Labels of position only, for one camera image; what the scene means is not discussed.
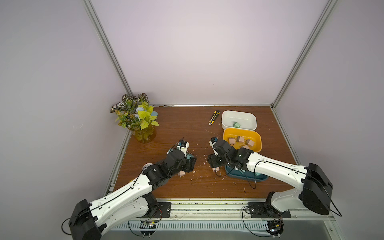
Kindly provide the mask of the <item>green plug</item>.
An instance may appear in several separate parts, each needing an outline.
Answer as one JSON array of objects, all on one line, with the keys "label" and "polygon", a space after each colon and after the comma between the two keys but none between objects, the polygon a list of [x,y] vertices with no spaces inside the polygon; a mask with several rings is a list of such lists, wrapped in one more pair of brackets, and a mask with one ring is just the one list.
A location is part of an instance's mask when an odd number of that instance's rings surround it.
[{"label": "green plug", "polygon": [[234,127],[234,128],[240,128],[240,127],[241,127],[241,124],[238,123],[238,122],[233,122],[233,127]]}]

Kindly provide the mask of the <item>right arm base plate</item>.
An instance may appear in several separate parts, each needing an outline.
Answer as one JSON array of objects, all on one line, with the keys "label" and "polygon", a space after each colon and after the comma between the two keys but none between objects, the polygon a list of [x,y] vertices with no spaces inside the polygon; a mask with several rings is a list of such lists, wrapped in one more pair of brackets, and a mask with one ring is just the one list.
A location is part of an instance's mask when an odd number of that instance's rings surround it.
[{"label": "right arm base plate", "polygon": [[247,213],[251,215],[252,218],[291,218],[292,215],[289,210],[280,212],[270,205],[262,202],[248,202]]}]

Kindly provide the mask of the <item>lone pink plug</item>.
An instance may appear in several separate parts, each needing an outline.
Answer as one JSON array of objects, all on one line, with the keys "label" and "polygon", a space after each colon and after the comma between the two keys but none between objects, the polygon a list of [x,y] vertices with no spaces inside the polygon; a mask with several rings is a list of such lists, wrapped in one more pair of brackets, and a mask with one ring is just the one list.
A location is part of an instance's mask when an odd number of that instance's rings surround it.
[{"label": "lone pink plug", "polygon": [[229,144],[231,145],[231,146],[233,146],[233,145],[235,145],[236,144],[236,139],[235,138],[229,138],[228,139],[229,141]]}]

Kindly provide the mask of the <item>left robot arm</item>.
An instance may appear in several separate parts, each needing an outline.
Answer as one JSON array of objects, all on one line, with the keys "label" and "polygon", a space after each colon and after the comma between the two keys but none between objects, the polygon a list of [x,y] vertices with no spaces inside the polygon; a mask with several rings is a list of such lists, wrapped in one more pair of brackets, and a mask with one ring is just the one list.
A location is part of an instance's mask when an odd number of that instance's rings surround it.
[{"label": "left robot arm", "polygon": [[165,185],[179,172],[194,170],[197,158],[185,150],[172,150],[166,158],[142,169],[130,183],[98,200],[78,202],[67,220],[74,240],[99,240],[114,227],[135,218],[156,214],[153,190]]}]

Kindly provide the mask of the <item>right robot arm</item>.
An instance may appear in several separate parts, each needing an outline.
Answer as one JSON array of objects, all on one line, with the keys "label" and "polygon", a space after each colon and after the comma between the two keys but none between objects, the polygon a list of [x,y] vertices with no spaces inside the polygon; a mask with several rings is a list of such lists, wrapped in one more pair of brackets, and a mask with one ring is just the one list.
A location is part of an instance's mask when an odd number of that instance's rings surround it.
[{"label": "right robot arm", "polygon": [[282,181],[291,190],[270,192],[261,211],[267,216],[281,216],[293,209],[308,209],[319,215],[331,212],[333,185],[316,164],[292,165],[277,161],[252,150],[235,149],[225,140],[210,139],[213,154],[208,161],[213,168],[228,166],[244,173],[266,175]]}]

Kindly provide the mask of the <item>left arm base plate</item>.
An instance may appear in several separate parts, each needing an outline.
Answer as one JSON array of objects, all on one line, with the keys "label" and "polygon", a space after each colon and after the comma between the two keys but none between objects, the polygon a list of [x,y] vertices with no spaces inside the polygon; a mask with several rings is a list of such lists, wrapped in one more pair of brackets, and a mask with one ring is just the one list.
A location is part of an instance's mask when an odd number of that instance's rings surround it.
[{"label": "left arm base plate", "polygon": [[141,217],[145,219],[160,219],[170,218],[172,210],[171,202],[159,202],[157,206],[152,206],[149,210]]}]

